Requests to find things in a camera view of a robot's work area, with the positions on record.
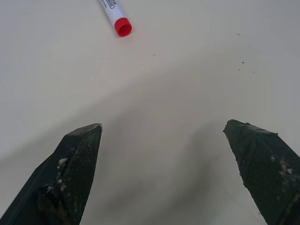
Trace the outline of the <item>white marker with red cap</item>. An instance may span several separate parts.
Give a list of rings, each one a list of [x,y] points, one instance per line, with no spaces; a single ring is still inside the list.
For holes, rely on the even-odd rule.
[[[132,31],[132,25],[124,14],[118,0],[98,0],[109,22],[119,37],[126,37]]]

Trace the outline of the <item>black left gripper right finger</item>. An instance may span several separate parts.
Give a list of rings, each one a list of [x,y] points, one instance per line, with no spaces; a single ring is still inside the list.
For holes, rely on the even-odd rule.
[[[300,157],[277,133],[229,120],[223,130],[267,225],[300,225]]]

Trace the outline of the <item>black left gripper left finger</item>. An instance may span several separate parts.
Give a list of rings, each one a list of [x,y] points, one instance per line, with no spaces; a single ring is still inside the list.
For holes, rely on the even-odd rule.
[[[94,180],[100,123],[66,134],[12,201],[0,225],[79,225]]]

